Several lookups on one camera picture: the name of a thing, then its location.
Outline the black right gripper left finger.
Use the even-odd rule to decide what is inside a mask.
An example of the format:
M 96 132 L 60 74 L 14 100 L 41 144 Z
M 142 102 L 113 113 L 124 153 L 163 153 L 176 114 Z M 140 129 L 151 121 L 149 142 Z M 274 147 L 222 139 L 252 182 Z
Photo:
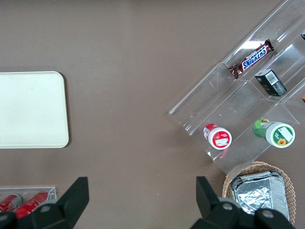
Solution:
M 56 201 L 39 205 L 31 214 L 17 220 L 18 229 L 72 229 L 89 203 L 87 177 L 79 177 Z

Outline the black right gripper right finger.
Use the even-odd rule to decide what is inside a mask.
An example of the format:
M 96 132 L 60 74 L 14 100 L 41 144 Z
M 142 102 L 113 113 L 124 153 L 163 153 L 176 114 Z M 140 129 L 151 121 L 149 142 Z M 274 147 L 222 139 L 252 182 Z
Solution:
M 196 178 L 196 202 L 202 215 L 193 229 L 255 229 L 254 216 L 235 204 L 220 201 L 206 177 Z

